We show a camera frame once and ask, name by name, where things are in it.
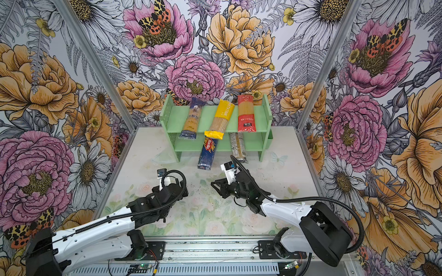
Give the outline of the red spaghetti pack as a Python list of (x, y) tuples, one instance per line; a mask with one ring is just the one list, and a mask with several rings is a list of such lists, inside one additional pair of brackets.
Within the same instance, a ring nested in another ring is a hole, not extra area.
[(252, 95), (238, 96), (238, 132), (255, 132), (254, 103)]

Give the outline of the yellow spaghetti pack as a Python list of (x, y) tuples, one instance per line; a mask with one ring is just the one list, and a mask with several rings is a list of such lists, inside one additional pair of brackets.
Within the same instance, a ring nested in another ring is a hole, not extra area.
[(214, 119), (208, 131), (204, 134), (208, 138), (222, 140), (227, 125), (233, 114), (235, 105), (229, 101), (220, 100)]

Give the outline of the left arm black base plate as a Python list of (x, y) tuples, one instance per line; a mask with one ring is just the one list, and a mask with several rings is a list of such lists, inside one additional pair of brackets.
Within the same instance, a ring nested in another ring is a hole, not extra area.
[(128, 256), (116, 258), (116, 261), (161, 261), (165, 246), (165, 241), (148, 241), (146, 245), (133, 249)]

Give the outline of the blue Don Reggio spaghetti pack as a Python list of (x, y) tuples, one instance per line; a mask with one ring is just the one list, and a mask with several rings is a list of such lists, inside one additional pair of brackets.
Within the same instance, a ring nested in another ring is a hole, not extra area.
[(191, 139), (197, 138), (197, 130), (202, 113), (202, 108), (206, 103), (196, 97), (193, 97), (189, 106), (189, 114), (183, 126), (179, 138)]

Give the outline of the green circuit board right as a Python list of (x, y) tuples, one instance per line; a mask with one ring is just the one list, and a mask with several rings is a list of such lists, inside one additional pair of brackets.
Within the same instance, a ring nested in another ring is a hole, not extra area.
[(292, 261), (284, 266), (284, 270), (297, 270), (299, 267), (300, 265), (298, 261)]

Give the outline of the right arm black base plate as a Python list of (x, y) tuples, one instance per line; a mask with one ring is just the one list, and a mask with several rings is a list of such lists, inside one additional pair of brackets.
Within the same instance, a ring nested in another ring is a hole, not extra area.
[(259, 254), (260, 259), (307, 259), (308, 256), (305, 252), (290, 253), (273, 240), (259, 240), (254, 252)]

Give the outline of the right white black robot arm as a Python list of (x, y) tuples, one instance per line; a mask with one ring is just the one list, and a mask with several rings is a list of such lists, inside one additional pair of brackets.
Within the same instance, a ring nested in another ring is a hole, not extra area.
[(302, 258), (315, 254), (329, 266), (336, 267), (347, 254), (354, 238), (352, 232), (324, 203), (324, 198), (288, 202), (260, 189), (242, 164), (221, 165), (225, 178), (211, 186), (222, 198), (245, 200), (245, 206), (255, 215), (278, 219), (287, 224), (272, 241), (259, 242), (262, 259)]

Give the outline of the green wooden two-tier shelf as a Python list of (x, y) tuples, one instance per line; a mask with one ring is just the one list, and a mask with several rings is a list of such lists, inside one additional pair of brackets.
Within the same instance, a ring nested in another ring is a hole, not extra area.
[[(189, 107), (176, 106), (171, 95), (167, 96), (161, 110), (160, 122), (167, 134), (174, 152), (174, 158), (177, 162), (180, 161), (183, 152), (201, 151), (204, 142), (204, 132), (211, 126), (216, 110), (216, 106), (204, 106), (198, 125), (197, 138), (195, 140), (180, 139), (179, 135), (188, 117)], [(269, 101), (266, 97), (262, 100), (262, 105), (254, 106), (254, 117), (257, 131), (243, 133), (244, 146), (247, 153), (259, 153), (259, 160), (262, 161), (264, 153), (269, 148), (273, 139), (273, 134), (270, 129), (273, 117)]]

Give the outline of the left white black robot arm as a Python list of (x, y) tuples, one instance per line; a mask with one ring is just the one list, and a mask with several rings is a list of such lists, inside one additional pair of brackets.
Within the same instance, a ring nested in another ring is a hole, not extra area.
[(185, 175), (162, 169), (160, 184), (110, 215), (67, 230), (41, 230), (24, 260), (28, 276), (63, 276), (111, 259), (134, 261), (153, 256), (140, 227), (166, 219), (172, 206), (188, 196)]

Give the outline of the left aluminium corner post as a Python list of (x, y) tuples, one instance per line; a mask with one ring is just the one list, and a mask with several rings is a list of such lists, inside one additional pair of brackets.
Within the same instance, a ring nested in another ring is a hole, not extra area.
[(107, 93), (112, 99), (112, 102), (115, 104), (115, 107), (128, 127), (128, 130), (130, 133), (135, 133), (137, 130), (137, 125), (135, 124), (119, 93), (113, 85), (109, 74), (105, 70), (105, 67), (97, 55), (93, 44), (90, 42), (84, 28), (72, 9), (70, 2), (55, 1), (54, 5), (63, 17), (68, 29), (72, 32), (73, 36), (78, 42), (79, 47), (82, 49), (94, 72), (97, 74), (102, 86), (106, 89)]

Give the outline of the aluminium corner post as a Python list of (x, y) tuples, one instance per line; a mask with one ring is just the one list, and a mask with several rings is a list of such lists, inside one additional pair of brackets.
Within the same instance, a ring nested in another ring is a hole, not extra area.
[(338, 55), (338, 52), (341, 49), (347, 34), (351, 31), (352, 24), (355, 18), (357, 17), (362, 2), (363, 1), (361, 0), (350, 1), (346, 8), (346, 12), (344, 13), (341, 24), (338, 27), (337, 34), (330, 44), (330, 48), (328, 50), (325, 60), (322, 63), (319, 75), (314, 82), (314, 86), (306, 102), (306, 106), (304, 107), (304, 110), (301, 113), (301, 117), (297, 125), (298, 132), (301, 132), (304, 125), (306, 124), (307, 119), (310, 117), (310, 114), (314, 108), (314, 104), (321, 94), (321, 90), (323, 88), (323, 84), (326, 80), (326, 77), (330, 69), (333, 67), (333, 62), (336, 56)]
[(63, 17), (68, 29), (72, 32), (73, 36), (78, 42), (79, 47), (82, 49), (94, 72), (97, 74), (102, 86), (106, 89), (107, 93), (112, 99), (112, 102), (115, 104), (115, 107), (128, 127), (128, 130), (130, 133), (135, 133), (137, 130), (137, 125), (135, 124), (119, 93), (113, 85), (109, 74), (105, 70), (105, 67), (97, 55), (93, 44), (90, 42), (84, 28), (72, 9), (70, 2), (55, 1), (54, 5)]

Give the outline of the blue Barilla spaghetti box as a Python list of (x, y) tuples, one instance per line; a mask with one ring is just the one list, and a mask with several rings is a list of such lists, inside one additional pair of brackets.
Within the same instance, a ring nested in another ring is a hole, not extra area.
[(217, 144), (217, 139), (205, 137), (203, 148), (199, 157), (198, 169), (211, 170)]

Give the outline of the aluminium front rail frame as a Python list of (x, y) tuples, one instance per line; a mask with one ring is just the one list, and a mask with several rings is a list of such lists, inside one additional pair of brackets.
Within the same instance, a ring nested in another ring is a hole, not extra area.
[[(346, 254), (336, 267), (315, 254), (307, 259), (260, 259), (254, 252), (259, 240), (270, 236), (148, 237), (148, 242), (166, 242), (161, 261), (98, 261), (69, 274), (71, 276), (126, 276), (141, 264), (159, 264), (156, 276), (362, 276), (356, 254)], [(284, 270), (292, 261), (299, 269)]]

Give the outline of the green circuit board left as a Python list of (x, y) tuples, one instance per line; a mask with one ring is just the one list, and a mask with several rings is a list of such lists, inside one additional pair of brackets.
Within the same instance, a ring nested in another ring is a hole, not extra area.
[(130, 269), (126, 276), (131, 276), (132, 274), (136, 274), (136, 273), (152, 273), (153, 276), (155, 276), (157, 274), (158, 271), (158, 267), (159, 264), (141, 264), (138, 267), (132, 268)]

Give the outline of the clear Ankara spaghetti pack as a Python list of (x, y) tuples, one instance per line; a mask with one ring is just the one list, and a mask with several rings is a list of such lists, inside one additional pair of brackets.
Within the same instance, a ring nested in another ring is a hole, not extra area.
[(230, 133), (231, 151), (241, 163), (247, 163), (243, 133)]

